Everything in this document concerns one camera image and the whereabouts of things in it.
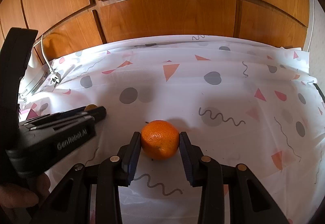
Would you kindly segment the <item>person's left hand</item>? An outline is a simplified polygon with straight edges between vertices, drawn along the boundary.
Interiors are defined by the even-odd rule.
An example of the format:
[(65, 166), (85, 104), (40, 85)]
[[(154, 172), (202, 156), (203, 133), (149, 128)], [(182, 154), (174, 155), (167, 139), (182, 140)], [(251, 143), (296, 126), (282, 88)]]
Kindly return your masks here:
[(16, 184), (1, 185), (1, 223), (12, 223), (8, 213), (13, 209), (41, 205), (50, 194), (50, 186), (45, 173), (35, 182), (36, 193)]

